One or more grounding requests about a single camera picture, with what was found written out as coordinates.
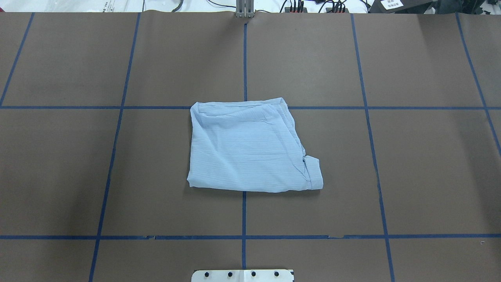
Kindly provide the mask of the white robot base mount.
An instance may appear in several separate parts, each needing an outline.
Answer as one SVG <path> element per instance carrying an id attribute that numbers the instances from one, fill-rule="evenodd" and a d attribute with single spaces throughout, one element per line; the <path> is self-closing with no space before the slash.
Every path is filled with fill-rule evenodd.
<path id="1" fill-rule="evenodd" d="M 195 271 L 192 282 L 294 282 L 289 269 L 226 269 Z"/>

